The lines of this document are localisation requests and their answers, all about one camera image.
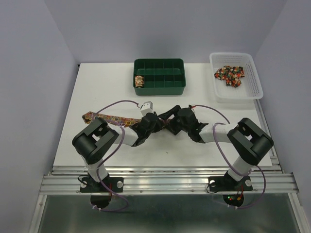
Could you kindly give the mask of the colourful squares patterned tie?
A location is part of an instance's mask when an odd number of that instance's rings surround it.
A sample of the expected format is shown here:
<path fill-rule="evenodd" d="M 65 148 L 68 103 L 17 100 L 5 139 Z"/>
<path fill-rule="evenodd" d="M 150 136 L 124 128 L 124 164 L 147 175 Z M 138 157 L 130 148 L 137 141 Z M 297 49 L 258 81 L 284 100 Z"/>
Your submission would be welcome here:
<path fill-rule="evenodd" d="M 138 118 L 130 118 L 130 117 L 121 117 L 121 116 L 112 116 L 112 115 L 104 115 L 104 114 L 97 114 L 94 116 L 94 112 L 87 112 L 86 114 L 82 115 L 82 119 L 85 122 L 85 124 L 90 124 L 94 119 L 93 118 L 100 118 L 106 121 L 107 123 L 110 123 L 112 125 L 116 126 L 123 126 L 127 128 L 132 128 L 132 126 L 138 122 L 141 121 L 141 119 Z M 163 129 L 167 126 L 167 124 L 170 122 L 169 120 L 164 121 L 160 119 L 163 122 Z"/>

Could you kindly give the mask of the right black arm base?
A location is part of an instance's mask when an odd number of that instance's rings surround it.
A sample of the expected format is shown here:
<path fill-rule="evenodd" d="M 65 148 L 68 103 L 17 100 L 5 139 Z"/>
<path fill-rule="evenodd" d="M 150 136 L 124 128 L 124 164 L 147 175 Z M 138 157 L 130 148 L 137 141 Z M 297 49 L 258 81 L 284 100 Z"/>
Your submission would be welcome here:
<path fill-rule="evenodd" d="M 214 176 L 208 178 L 207 192 L 238 192 L 252 191 L 253 186 L 249 176 L 243 177 L 240 181 L 236 181 L 231 177 Z"/>

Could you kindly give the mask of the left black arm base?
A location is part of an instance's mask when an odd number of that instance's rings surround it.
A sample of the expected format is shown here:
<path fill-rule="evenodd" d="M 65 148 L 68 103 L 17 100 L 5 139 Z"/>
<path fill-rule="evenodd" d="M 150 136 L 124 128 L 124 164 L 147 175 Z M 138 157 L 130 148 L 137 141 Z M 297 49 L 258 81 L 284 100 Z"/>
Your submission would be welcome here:
<path fill-rule="evenodd" d="M 79 176 L 81 193 L 108 193 L 108 190 L 98 182 L 95 182 L 90 176 Z M 123 177 L 108 177 L 103 180 L 103 183 L 113 192 L 123 192 Z"/>

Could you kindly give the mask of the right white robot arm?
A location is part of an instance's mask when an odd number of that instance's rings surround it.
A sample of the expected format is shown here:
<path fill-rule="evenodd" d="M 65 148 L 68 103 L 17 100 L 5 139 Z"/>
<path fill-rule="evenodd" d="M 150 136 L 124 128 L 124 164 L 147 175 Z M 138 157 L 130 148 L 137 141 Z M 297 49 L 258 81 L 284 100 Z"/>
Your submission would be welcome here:
<path fill-rule="evenodd" d="M 174 135 L 180 131 L 188 134 L 196 143 L 214 142 L 229 166 L 224 176 L 224 185 L 235 189 L 241 184 L 242 178 L 251 173 L 263 157 L 274 146 L 273 139 L 249 118 L 243 118 L 237 124 L 215 123 L 213 125 L 199 122 L 193 106 L 181 108 L 179 105 L 159 115 L 165 121 L 165 127 Z M 220 147 L 220 143 L 230 143 L 239 154 L 231 164 Z"/>

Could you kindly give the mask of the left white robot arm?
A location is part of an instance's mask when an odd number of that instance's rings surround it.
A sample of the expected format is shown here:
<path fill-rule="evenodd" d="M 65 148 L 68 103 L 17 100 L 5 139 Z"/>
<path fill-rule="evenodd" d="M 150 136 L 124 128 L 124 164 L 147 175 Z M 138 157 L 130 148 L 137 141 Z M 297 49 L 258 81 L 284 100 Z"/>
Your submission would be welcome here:
<path fill-rule="evenodd" d="M 108 172 L 103 157 L 113 144 L 136 147 L 152 134 L 161 131 L 164 122 L 154 113 L 147 113 L 140 122 L 129 127 L 115 126 L 102 118 L 96 118 L 72 140 L 91 176 L 91 185 L 97 191 L 108 187 Z"/>

